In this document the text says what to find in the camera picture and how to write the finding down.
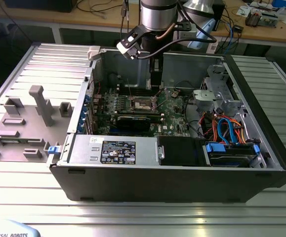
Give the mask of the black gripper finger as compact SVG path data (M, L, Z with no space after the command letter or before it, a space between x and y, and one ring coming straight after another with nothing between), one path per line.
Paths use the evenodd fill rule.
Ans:
M159 61L151 62L151 85L160 85L162 81L163 65Z

